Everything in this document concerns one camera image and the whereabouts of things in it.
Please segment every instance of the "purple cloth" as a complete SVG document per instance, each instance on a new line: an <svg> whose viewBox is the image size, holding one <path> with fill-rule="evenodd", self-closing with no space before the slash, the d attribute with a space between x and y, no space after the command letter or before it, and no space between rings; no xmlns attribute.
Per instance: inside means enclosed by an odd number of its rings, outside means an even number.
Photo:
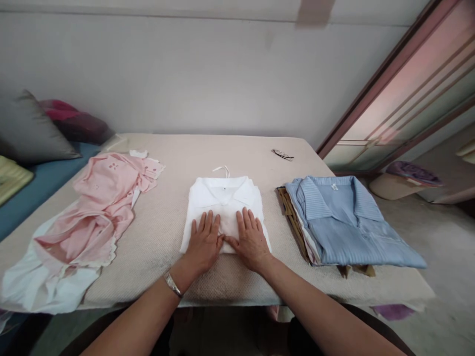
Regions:
<svg viewBox="0 0 475 356"><path fill-rule="evenodd" d="M415 313L414 310L403 304L388 304L371 307L371 309L382 315L388 321L402 320Z"/></svg>
<svg viewBox="0 0 475 356"><path fill-rule="evenodd" d="M393 162L387 167L386 173L400 176L400 177L407 177L414 179L421 183L422 185L428 185L433 187L440 187L444 184L442 181L431 171L425 170L411 162L405 161L396 161Z"/></svg>

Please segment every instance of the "human arm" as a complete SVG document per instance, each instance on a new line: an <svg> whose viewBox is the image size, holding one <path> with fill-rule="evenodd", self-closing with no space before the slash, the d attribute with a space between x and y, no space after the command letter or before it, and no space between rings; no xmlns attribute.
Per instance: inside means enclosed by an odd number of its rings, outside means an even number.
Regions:
<svg viewBox="0 0 475 356"><path fill-rule="evenodd" d="M218 237L220 216L203 213L193 220L187 252L170 268L177 288L184 294L193 282L218 259L223 236ZM180 298L160 277L82 353L83 356L149 355Z"/></svg>
<svg viewBox="0 0 475 356"><path fill-rule="evenodd" d="M294 273L269 252L259 219L237 212L239 241L226 236L243 263L285 301L326 355L403 355L339 303Z"/></svg>

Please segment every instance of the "gray pillow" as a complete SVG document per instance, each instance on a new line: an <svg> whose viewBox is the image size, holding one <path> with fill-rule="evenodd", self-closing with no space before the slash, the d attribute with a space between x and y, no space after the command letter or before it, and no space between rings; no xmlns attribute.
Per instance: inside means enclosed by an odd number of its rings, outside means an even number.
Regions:
<svg viewBox="0 0 475 356"><path fill-rule="evenodd" d="M0 155L24 165L81 157L27 90L0 96Z"/></svg>

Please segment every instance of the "shirt collar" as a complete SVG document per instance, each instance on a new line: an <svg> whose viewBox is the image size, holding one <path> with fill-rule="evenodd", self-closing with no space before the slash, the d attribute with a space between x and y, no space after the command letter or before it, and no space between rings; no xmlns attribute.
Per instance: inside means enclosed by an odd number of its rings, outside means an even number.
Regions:
<svg viewBox="0 0 475 356"><path fill-rule="evenodd" d="M335 217L331 209L325 203L318 185L352 185L355 192L354 214L360 218L375 221L384 221L375 200L368 190L354 176L349 177L311 177L308 176L300 182L300 188L305 196L305 217L307 220L325 217Z"/></svg>
<svg viewBox="0 0 475 356"><path fill-rule="evenodd" d="M213 195L210 188L238 188L232 199L236 199L247 206L254 203L254 184L247 176L238 178L197 178L196 183L190 190L190 200L198 208L212 205L226 205L218 197Z"/></svg>

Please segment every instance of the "hand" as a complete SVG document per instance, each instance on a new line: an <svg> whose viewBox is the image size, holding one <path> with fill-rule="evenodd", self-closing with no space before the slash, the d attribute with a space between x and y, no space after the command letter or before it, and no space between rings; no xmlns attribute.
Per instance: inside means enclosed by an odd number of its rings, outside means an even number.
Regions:
<svg viewBox="0 0 475 356"><path fill-rule="evenodd" d="M242 215L240 211L236 212L236 218L239 241L231 236L225 236L224 240L235 249L247 268L261 274L264 265L273 258L267 246L262 224L246 207L242 210Z"/></svg>
<svg viewBox="0 0 475 356"><path fill-rule="evenodd" d="M218 259L224 237L224 235L218 236L220 221L218 214L213 222L213 212L210 210L208 216L206 212L201 215L198 227L196 220L191 224L190 243L183 259L189 262L190 267L195 269L198 275L209 271Z"/></svg>

